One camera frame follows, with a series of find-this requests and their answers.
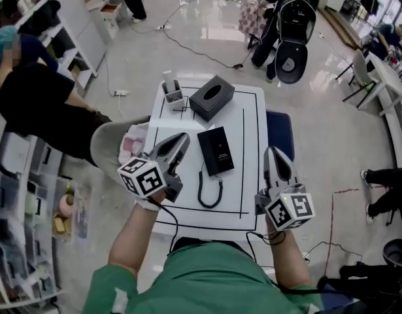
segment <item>plastic container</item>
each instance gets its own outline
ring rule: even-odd
[[[10,288],[17,285],[17,280],[27,278],[26,262],[16,244],[0,241],[0,272]]]
[[[19,182],[0,172],[0,220],[15,214],[18,193]]]

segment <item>tiled floor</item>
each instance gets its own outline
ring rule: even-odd
[[[162,25],[181,1],[146,0],[144,4],[148,19],[133,27],[142,32]],[[169,33],[183,45],[232,66],[241,62],[248,53],[246,39],[237,30],[238,19],[238,2],[195,0],[173,15]],[[377,112],[378,105],[374,103],[367,111],[358,111],[351,104],[356,104],[356,99],[351,103],[341,101],[345,94],[350,93],[350,88],[344,81],[339,85],[334,78],[348,65],[344,58],[350,61],[353,52],[341,43],[319,14],[308,44],[307,70],[303,78],[293,85],[281,84],[277,79],[268,84],[265,70],[253,69],[250,60],[246,60],[243,69],[235,71],[180,48],[161,31],[141,35],[125,22],[120,22],[120,28],[106,55],[109,79],[104,60],[99,68],[99,76],[90,84],[86,97],[114,121],[123,118],[118,110],[119,99],[111,97],[109,90],[130,91],[127,97],[120,100],[126,118],[150,114],[162,79],[161,73],[168,69],[174,70],[182,79],[218,74],[233,84],[263,88],[266,107],[291,116],[295,163],[301,180],[313,196],[317,212],[314,220],[295,231],[301,250],[329,240],[331,195],[334,191],[347,188],[362,190],[361,169],[393,165],[388,131],[382,119],[373,114]],[[64,172],[79,180],[81,177],[90,178],[102,190],[100,201],[93,204],[90,246],[77,249],[64,243],[58,245],[61,281],[68,292],[60,297],[64,313],[79,313],[92,272],[106,264],[110,246],[132,207],[132,198],[92,166],[83,167],[80,162],[66,162]],[[385,244],[385,238],[401,237],[402,224],[396,220],[393,226],[386,229],[384,220],[378,220],[372,226],[365,225],[365,195],[361,192],[355,194],[353,201],[348,200],[347,204],[342,203],[346,196],[335,199],[334,231],[348,229],[349,232],[339,232],[333,238],[346,249],[362,254],[364,262],[381,263],[380,248]],[[362,228],[365,233],[377,231],[381,235],[365,243],[367,238],[362,237]],[[139,275],[140,290],[147,289],[161,271],[170,240],[168,236],[153,235]],[[255,246],[259,262],[272,265],[270,250],[258,243]],[[344,262],[344,254],[337,252],[338,249],[333,250],[336,251],[332,259],[338,260],[336,263]],[[325,245],[310,255],[310,270],[315,281],[323,274],[326,257]]]

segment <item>hand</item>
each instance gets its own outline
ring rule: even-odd
[[[97,108],[96,108],[96,107],[93,107],[92,105],[88,105],[88,106],[86,107],[86,109],[87,109],[89,112],[92,112],[92,113],[96,113],[96,112],[97,112]]]

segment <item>storage bin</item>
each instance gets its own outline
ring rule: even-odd
[[[19,182],[0,172],[0,220],[15,215],[18,203]]]

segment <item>box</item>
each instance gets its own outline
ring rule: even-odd
[[[209,121],[234,96],[234,86],[215,76],[189,98],[190,108],[201,118]]]
[[[0,144],[0,164],[9,172],[24,173],[29,142],[15,133],[5,133]]]

